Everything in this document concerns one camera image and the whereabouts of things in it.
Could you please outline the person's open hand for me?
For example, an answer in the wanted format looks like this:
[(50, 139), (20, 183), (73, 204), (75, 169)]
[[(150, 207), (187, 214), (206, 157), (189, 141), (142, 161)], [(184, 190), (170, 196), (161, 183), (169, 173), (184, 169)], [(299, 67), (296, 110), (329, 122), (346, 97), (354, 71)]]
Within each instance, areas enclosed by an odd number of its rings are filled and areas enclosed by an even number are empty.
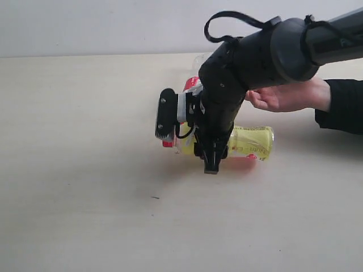
[(305, 82), (249, 90), (246, 100), (269, 112), (295, 112), (305, 108), (328, 112), (331, 90), (326, 81), (313, 77)]

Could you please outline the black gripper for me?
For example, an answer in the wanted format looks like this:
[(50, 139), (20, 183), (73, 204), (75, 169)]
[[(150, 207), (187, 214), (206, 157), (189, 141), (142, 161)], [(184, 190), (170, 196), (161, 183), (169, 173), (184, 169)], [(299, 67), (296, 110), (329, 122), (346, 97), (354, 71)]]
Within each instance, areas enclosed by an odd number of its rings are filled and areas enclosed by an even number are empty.
[(241, 42), (224, 42), (198, 70), (202, 90), (195, 102), (194, 155), (204, 161), (204, 173), (217, 174), (227, 158), (234, 120), (248, 90), (248, 53)]

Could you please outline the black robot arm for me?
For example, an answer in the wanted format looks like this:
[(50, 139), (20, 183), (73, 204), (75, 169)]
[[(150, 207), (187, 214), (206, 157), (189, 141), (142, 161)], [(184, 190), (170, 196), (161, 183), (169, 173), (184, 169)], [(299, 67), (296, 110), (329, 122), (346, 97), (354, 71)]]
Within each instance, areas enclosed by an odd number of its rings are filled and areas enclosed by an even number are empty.
[(257, 31), (245, 37), (205, 37), (218, 48), (201, 65), (202, 91), (193, 105), (196, 126), (195, 153), (204, 171), (216, 174), (227, 155), (234, 120), (251, 89), (311, 79), (328, 63), (362, 57), (362, 10), (331, 20), (282, 20), (261, 22), (237, 11), (220, 11), (215, 18), (235, 18)]

